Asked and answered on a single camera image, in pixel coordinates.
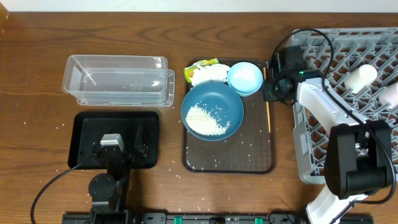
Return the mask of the wooden chopstick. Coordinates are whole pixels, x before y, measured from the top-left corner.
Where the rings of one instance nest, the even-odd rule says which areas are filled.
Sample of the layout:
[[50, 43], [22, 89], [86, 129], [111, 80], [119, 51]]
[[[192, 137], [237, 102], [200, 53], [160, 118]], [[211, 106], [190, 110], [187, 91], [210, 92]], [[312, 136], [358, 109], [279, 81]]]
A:
[[[266, 74], [266, 67], [263, 68], [263, 76], [264, 76], [264, 81], [267, 80], [267, 74]], [[267, 123], [268, 123], [268, 131], [271, 133], [271, 115], [270, 115], [270, 108], [269, 108], [269, 102], [266, 101], [266, 111], [267, 111]]]

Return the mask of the white plastic cup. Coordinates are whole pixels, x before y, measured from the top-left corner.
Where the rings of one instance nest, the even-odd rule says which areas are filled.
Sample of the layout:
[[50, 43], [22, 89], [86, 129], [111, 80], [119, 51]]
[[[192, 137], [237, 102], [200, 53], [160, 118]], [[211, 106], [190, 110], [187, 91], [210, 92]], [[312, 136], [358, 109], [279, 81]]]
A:
[[364, 64], [350, 73], [344, 81], [345, 87], [352, 90], [352, 94], [359, 93], [377, 78], [377, 70], [372, 65]]

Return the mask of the pink plastic cup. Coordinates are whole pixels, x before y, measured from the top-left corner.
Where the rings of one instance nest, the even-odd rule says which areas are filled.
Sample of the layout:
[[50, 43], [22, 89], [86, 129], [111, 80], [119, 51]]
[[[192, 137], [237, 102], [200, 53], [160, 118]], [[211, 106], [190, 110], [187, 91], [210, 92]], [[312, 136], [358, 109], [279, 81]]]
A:
[[379, 101], [381, 102], [382, 105], [389, 105], [388, 108], [391, 110], [394, 107], [397, 106], [398, 102], [398, 83], [394, 83], [386, 88], [386, 91], [384, 91], [380, 96], [379, 96]]

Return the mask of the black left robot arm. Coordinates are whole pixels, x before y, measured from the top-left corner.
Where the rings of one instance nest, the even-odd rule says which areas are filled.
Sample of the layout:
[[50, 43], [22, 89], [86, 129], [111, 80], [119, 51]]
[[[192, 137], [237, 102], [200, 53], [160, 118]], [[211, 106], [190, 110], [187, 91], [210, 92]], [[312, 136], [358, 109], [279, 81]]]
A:
[[139, 223], [138, 214], [126, 207], [132, 169], [145, 166], [148, 147], [144, 128], [137, 127], [132, 149], [127, 149], [120, 134], [105, 134], [92, 156], [106, 172], [98, 174], [89, 183], [92, 198], [90, 223]]

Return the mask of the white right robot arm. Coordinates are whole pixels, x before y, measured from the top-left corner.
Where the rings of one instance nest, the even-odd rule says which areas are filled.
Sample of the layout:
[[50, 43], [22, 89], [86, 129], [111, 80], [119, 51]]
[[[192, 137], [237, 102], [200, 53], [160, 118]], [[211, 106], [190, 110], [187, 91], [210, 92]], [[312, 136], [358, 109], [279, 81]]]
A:
[[263, 81], [265, 101], [292, 100], [308, 109], [328, 133], [326, 185], [306, 206], [308, 223], [339, 223], [356, 204], [382, 204], [396, 190], [391, 129], [357, 114], [322, 72], [302, 70]]

